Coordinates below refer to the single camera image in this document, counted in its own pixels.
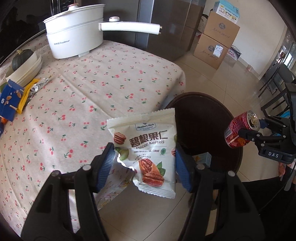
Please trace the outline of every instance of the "pot handle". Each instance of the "pot handle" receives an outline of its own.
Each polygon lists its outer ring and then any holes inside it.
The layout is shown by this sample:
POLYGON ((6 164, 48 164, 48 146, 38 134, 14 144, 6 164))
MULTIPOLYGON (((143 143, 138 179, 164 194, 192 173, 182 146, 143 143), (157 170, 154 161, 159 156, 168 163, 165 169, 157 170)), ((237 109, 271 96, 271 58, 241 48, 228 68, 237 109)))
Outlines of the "pot handle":
POLYGON ((154 23, 140 22, 103 22, 99 23, 101 31, 131 31, 148 34, 159 34, 162 27, 154 23))

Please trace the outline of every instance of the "black cable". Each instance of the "black cable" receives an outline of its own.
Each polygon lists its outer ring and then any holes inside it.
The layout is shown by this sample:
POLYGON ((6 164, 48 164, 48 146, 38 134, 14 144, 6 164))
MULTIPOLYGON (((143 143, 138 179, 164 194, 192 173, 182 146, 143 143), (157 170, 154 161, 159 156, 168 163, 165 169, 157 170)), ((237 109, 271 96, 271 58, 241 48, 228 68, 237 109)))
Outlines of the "black cable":
POLYGON ((258 212, 259 212, 259 215, 261 214, 261 212, 262 212, 262 210, 264 209, 264 208, 266 208, 266 206, 279 194, 279 192, 281 191, 281 190, 283 190, 283 188, 286 186, 286 184, 287 184, 287 182, 289 181, 289 179, 291 178, 291 176, 292 176, 292 174, 293 174, 293 171, 294 171, 294 169, 295 169, 295 166, 296 166, 296 161, 295 161, 295 164, 294 164, 294 167, 293 167, 293 169, 291 169, 291 173, 290 173, 290 176, 289 176, 289 178, 287 179, 287 181, 284 183, 284 185, 280 188, 280 190, 278 190, 278 192, 262 207, 262 208, 260 208, 259 210, 258 210, 258 212))

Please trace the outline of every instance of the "orange object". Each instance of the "orange object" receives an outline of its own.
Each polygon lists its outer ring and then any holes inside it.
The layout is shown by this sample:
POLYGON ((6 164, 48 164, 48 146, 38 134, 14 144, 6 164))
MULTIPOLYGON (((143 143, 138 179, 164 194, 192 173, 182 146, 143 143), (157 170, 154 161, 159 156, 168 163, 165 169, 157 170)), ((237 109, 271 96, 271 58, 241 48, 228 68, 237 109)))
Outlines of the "orange object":
POLYGON ((3 118, 3 117, 1 118, 1 123, 3 123, 4 125, 7 123, 7 121, 8 121, 8 120, 5 119, 5 118, 3 118))

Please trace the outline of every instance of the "pot lid knob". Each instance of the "pot lid knob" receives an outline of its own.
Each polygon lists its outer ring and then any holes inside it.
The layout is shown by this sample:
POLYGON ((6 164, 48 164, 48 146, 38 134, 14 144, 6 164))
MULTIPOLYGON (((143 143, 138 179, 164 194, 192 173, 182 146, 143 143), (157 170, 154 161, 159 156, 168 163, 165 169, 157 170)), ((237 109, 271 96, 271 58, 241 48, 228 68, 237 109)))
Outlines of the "pot lid knob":
POLYGON ((120 18, 119 17, 110 17, 109 22, 119 22, 120 18))
POLYGON ((68 5, 68 10, 73 10, 73 9, 76 9, 76 8, 78 8, 78 3, 73 3, 73 4, 71 4, 71 5, 68 5))

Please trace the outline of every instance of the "white electric pot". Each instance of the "white electric pot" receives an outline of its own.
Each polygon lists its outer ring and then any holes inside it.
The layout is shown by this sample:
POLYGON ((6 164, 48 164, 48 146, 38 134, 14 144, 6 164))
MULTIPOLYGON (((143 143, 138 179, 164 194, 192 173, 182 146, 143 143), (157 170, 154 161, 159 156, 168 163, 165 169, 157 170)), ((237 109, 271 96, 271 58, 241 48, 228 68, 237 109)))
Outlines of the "white electric pot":
POLYGON ((159 34, 160 25, 122 22, 111 17, 103 22, 105 4, 78 7, 72 4, 65 12, 44 20, 47 39, 55 58, 83 56, 103 42, 103 32, 111 30, 159 34))

